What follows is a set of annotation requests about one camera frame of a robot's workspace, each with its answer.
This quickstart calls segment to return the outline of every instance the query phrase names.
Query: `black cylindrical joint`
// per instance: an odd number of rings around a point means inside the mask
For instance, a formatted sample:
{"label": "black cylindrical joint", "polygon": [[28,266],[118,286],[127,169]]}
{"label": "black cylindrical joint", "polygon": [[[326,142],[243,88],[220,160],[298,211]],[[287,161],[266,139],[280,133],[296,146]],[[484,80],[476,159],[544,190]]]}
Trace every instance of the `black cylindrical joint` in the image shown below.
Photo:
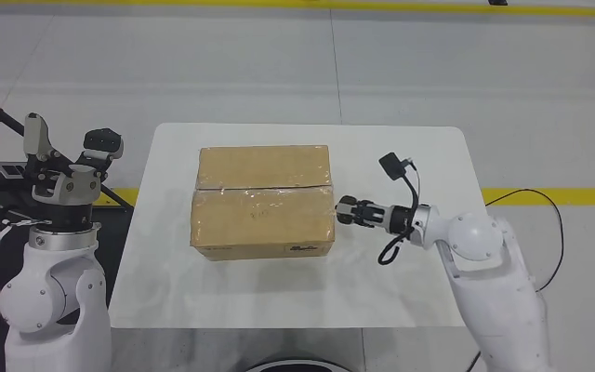
{"label": "black cylindrical joint", "polygon": [[403,233],[409,225],[411,208],[406,206],[394,206],[390,215],[390,233]]}
{"label": "black cylindrical joint", "polygon": [[91,204],[83,206],[54,206],[40,204],[45,219],[52,221],[50,225],[38,225],[39,230],[53,233],[75,233],[89,230],[91,222]]}

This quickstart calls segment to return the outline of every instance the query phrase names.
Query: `black wire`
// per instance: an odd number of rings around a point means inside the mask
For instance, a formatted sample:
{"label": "black wire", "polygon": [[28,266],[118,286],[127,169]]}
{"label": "black wire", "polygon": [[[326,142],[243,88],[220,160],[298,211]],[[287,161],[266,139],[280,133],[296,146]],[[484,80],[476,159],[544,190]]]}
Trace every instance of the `black wire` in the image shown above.
{"label": "black wire", "polygon": [[[405,226],[405,230],[403,232],[401,232],[396,238],[392,239],[384,247],[384,249],[382,249],[382,252],[380,252],[380,255],[378,256],[378,264],[380,264],[382,266],[392,263],[397,258],[397,254],[399,254],[399,250],[401,249],[401,247],[399,246],[399,243],[401,243],[404,239],[408,238],[409,235],[414,230],[414,228],[411,226],[411,224],[413,223],[413,218],[416,214],[417,207],[419,206],[419,195],[417,194],[416,189],[413,187],[413,185],[411,184],[411,181],[409,181],[407,176],[403,175],[403,180],[407,184],[407,187],[409,188],[409,190],[411,190],[411,195],[412,195],[412,199],[413,199],[411,202],[411,210],[409,212],[409,219],[407,221],[407,226]],[[392,254],[390,255],[389,258],[386,259],[386,255],[389,253],[389,251],[393,247],[394,247],[394,249],[392,250]]]}
{"label": "black wire", "polygon": [[[544,193],[542,193],[541,191],[538,191],[538,190],[535,190],[535,189],[519,189],[519,190],[515,190],[513,192],[510,192],[510,193],[507,193],[505,195],[502,195],[502,196],[498,197],[495,200],[492,200],[491,202],[487,203],[485,206],[491,206],[492,204],[497,203],[500,200],[505,199],[505,198],[507,198],[509,196],[512,196],[515,193],[524,193],[524,192],[537,193],[537,194],[545,197],[546,199],[548,199],[548,201],[551,204],[551,206],[553,206],[554,209],[556,210],[556,216],[558,217],[558,224],[560,225],[560,258],[558,259],[558,264],[556,265],[556,269],[554,269],[554,272],[551,274],[551,276],[549,277],[548,281],[544,285],[542,285],[536,291],[536,292],[541,292],[547,286],[549,286],[549,284],[551,283],[552,280],[554,280],[554,278],[558,274],[558,270],[562,266],[562,262],[564,261],[564,225],[562,223],[562,214],[560,214],[560,209],[558,209],[558,206],[556,206],[556,203],[554,203],[554,201],[551,200],[551,198],[549,196],[547,196]],[[475,367],[475,364],[477,363],[477,361],[480,359],[480,356],[481,355],[482,355],[482,352],[477,352],[477,354],[475,355],[475,357],[471,361],[471,364],[469,365],[469,368],[467,368],[466,372],[471,372],[471,370],[473,369],[473,367]]]}
{"label": "black wire", "polygon": [[475,354],[475,358],[473,358],[473,361],[471,362],[469,368],[467,368],[467,370],[465,372],[471,372],[473,367],[475,367],[475,364],[477,363],[477,361],[480,359],[481,355],[482,355],[482,352],[477,352],[477,354]]}
{"label": "black wire", "polygon": [[14,130],[22,137],[25,136],[25,127],[2,109],[0,109],[0,122],[6,124],[10,129]]}

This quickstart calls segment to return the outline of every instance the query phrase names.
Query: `black cable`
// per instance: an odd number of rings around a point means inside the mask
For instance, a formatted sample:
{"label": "black cable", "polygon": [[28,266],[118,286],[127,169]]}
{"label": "black cable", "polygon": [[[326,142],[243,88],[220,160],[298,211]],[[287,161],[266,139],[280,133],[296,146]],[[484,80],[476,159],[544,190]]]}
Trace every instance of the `black cable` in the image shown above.
{"label": "black cable", "polygon": [[[513,192],[510,192],[510,193],[507,193],[505,195],[502,195],[502,196],[498,197],[495,200],[492,200],[491,202],[487,203],[485,206],[491,206],[492,204],[497,203],[500,200],[505,199],[505,198],[507,198],[509,196],[512,196],[515,193],[523,193],[523,192],[537,193],[537,194],[545,197],[546,199],[548,199],[548,201],[551,204],[551,206],[553,206],[554,209],[556,210],[556,216],[558,217],[558,224],[560,225],[560,258],[558,259],[558,264],[556,265],[556,269],[554,269],[554,272],[551,274],[551,276],[549,277],[548,281],[546,281],[546,283],[544,285],[542,285],[536,291],[536,292],[541,292],[547,286],[549,286],[549,284],[551,283],[552,280],[554,280],[554,278],[558,274],[558,270],[562,266],[562,262],[564,261],[564,246],[565,246],[565,244],[564,244],[564,225],[562,223],[562,214],[560,213],[560,209],[558,209],[558,206],[556,206],[556,203],[554,203],[554,201],[551,200],[551,198],[549,196],[547,196],[544,193],[542,193],[541,191],[538,191],[538,190],[535,190],[535,189],[519,189],[519,190],[515,190]],[[475,367],[475,364],[477,363],[477,361],[480,359],[480,356],[481,355],[482,355],[482,352],[477,352],[477,354],[475,355],[475,357],[471,361],[471,364],[469,365],[469,368],[467,368],[466,372],[471,372],[471,370],[473,369],[473,367]]]}
{"label": "black cable", "polygon": [[0,122],[6,124],[10,129],[14,130],[22,137],[25,136],[25,127],[2,109],[0,109]]}
{"label": "black cable", "polygon": [[475,354],[475,358],[473,358],[473,361],[471,362],[469,368],[467,368],[467,370],[465,372],[471,372],[473,367],[475,367],[475,364],[477,363],[477,361],[480,359],[481,355],[482,355],[482,352],[477,352],[477,354]]}
{"label": "black cable", "polygon": [[[419,195],[417,194],[416,189],[413,187],[413,185],[411,184],[411,181],[407,178],[407,176],[403,175],[403,180],[405,181],[405,183],[407,184],[407,187],[411,191],[411,195],[412,195],[412,199],[413,199],[411,202],[411,210],[409,212],[409,218],[407,219],[407,226],[405,227],[405,230],[403,232],[401,232],[396,238],[392,239],[384,247],[384,249],[382,249],[382,252],[380,252],[380,255],[378,256],[378,264],[380,264],[382,266],[391,264],[397,258],[397,254],[399,254],[399,250],[401,249],[401,247],[399,246],[399,243],[401,243],[404,239],[408,238],[409,235],[414,230],[412,223],[413,223],[413,218],[416,214],[417,207],[419,206]],[[394,247],[394,249],[392,250],[392,254],[390,255],[389,258],[386,259],[386,255],[389,253],[389,251],[393,247]]]}
{"label": "black cable", "polygon": [[[25,127],[23,126],[23,124],[16,121],[12,116],[7,114],[2,109],[0,109],[0,122],[6,124],[10,129],[14,130],[18,134],[20,134],[22,137],[25,136]],[[71,164],[73,163],[64,154],[62,156],[69,163],[71,163]],[[132,205],[130,205],[126,200],[122,199],[120,196],[118,196],[116,193],[114,193],[112,190],[110,190],[107,186],[101,185],[101,192],[108,195],[110,198],[112,198],[112,200],[114,202],[116,202],[117,204],[122,206],[124,209],[126,209],[128,211],[132,211],[132,212],[134,211],[134,207]]]}

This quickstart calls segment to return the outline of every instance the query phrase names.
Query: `box flap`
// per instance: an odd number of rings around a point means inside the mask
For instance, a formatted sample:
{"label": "box flap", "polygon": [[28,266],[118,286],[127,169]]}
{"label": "box flap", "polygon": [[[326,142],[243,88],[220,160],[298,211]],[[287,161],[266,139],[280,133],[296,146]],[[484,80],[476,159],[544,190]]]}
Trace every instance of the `box flap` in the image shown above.
{"label": "box flap", "polygon": [[198,190],[330,186],[326,146],[201,149]]}

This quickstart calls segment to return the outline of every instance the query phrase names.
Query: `floor tile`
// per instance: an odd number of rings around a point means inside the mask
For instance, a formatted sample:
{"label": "floor tile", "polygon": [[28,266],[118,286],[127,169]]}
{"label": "floor tile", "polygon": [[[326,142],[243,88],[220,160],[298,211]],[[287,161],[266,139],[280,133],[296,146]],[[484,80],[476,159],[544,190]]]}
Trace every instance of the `floor tile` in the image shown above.
{"label": "floor tile", "polygon": [[42,114],[70,157],[111,127],[126,150],[107,185],[138,187],[163,122],[340,123],[328,12],[56,17],[5,107]]}
{"label": "floor tile", "polygon": [[459,127],[483,187],[595,183],[587,21],[334,11],[333,26],[345,124]]}

